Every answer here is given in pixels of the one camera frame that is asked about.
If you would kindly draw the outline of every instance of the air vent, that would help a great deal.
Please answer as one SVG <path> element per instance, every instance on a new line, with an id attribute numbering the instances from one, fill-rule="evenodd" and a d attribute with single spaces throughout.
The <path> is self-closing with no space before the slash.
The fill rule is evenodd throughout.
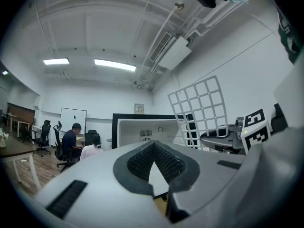
<path id="1" fill-rule="evenodd" d="M 141 130 L 140 136 L 141 137 L 152 136 L 152 130 Z"/>
<path id="2" fill-rule="evenodd" d="M 143 141 L 150 141 L 151 140 L 151 138 L 144 138 L 143 140 L 142 140 L 142 142 Z"/>
<path id="3" fill-rule="evenodd" d="M 166 32 L 163 37 L 161 38 L 161 41 L 158 43 L 157 47 L 155 48 L 152 56 L 150 57 L 150 60 L 152 62 L 155 62 L 159 54 L 163 51 L 165 46 L 168 44 L 168 42 L 171 40 L 173 36 L 170 35 L 168 32 Z"/>

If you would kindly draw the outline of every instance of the air conditioner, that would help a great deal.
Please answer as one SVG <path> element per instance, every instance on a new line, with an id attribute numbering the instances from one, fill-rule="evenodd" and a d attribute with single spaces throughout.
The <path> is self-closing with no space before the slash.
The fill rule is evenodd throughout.
<path id="1" fill-rule="evenodd" d="M 180 36 L 161 58 L 158 65 L 173 70 L 192 52 L 187 47 L 188 43 L 184 37 Z"/>
<path id="2" fill-rule="evenodd" d="M 161 38 L 150 60 L 161 67 L 173 70 L 192 51 L 187 47 L 188 41 L 180 36 L 176 39 L 169 32 Z"/>

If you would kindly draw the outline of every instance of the desk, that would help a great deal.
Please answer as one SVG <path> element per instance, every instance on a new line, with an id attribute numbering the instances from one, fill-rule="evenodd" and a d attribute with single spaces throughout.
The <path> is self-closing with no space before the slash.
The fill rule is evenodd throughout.
<path id="1" fill-rule="evenodd" d="M 76 136 L 76 141 L 80 141 L 80 140 L 82 140 L 82 139 L 84 139 L 84 137 L 77 137 Z"/>
<path id="2" fill-rule="evenodd" d="M 16 117 L 12 113 L 8 113 L 8 116 L 10 116 L 10 132 L 12 132 L 12 125 L 13 125 L 13 117 Z"/>
<path id="3" fill-rule="evenodd" d="M 41 185 L 39 183 L 39 180 L 38 180 L 38 177 L 36 174 L 36 170 L 35 170 L 35 166 L 34 166 L 34 162 L 33 162 L 34 150 L 32 150 L 30 147 L 27 147 L 26 145 L 19 142 L 18 140 L 14 139 L 13 137 L 9 137 L 9 139 L 7 139 L 5 141 L 5 143 L 6 143 L 6 147 L 0 148 L 1 161 L 2 162 L 13 161 L 16 176 L 17 176 L 18 182 L 20 183 L 21 179 L 20 179 L 20 176 L 19 176 L 19 173 L 17 170 L 15 160 L 19 160 L 19 159 L 28 157 L 29 167 L 30 167 L 30 171 L 33 176 L 34 183 L 35 183 L 37 189 L 40 190 Z"/>
<path id="4" fill-rule="evenodd" d="M 20 124 L 27 124 L 28 125 L 28 129 L 29 129 L 29 123 L 28 122 L 25 122 L 24 120 L 22 120 L 21 118 L 13 118 L 12 120 L 11 120 L 11 122 L 12 121 L 15 121 L 15 122 L 17 122 L 18 123 L 18 126 L 17 126 L 17 137 L 19 138 L 19 126 L 20 126 Z"/>

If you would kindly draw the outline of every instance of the wooden floor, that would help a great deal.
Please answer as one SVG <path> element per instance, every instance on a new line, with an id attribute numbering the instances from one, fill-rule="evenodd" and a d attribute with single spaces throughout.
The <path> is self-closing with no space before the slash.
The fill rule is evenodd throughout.
<path id="1" fill-rule="evenodd" d="M 9 130 L 6 129 L 6 127 L 3 127 L 3 130 L 6 133 L 9 133 Z M 11 137 L 17 139 L 17 134 L 13 132 L 12 134 L 10 134 L 9 138 Z M 37 146 L 35 144 L 32 144 L 30 141 L 26 141 L 24 142 L 24 144 L 34 149 L 37 148 Z M 40 151 L 33 154 L 36 173 L 42 188 L 50 180 L 52 180 L 54 177 L 60 174 L 60 170 L 62 169 L 62 166 L 59 166 L 59 168 L 57 168 L 56 165 L 58 163 L 63 163 L 62 161 L 59 161 L 56 158 L 54 148 L 48 147 L 48 150 L 51 151 L 51 155 L 47 152 L 43 152 L 44 157 L 41 157 Z M 4 163 L 4 167 L 12 183 L 16 187 L 22 188 L 28 195 L 33 197 L 38 192 L 38 190 L 36 188 L 36 185 L 33 181 L 33 177 L 30 172 L 28 158 L 25 158 L 25 160 L 27 161 L 21 162 L 21 160 L 16 160 L 16 165 L 21 179 L 21 183 L 18 183 L 12 161 L 8 163 Z"/>

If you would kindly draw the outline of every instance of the face mask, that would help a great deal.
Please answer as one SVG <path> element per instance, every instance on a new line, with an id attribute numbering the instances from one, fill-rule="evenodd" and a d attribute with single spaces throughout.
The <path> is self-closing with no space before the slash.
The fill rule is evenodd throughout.
<path id="1" fill-rule="evenodd" d="M 246 2 L 248 3 L 249 0 L 227 0 L 227 1 L 231 1 L 231 2 Z"/>

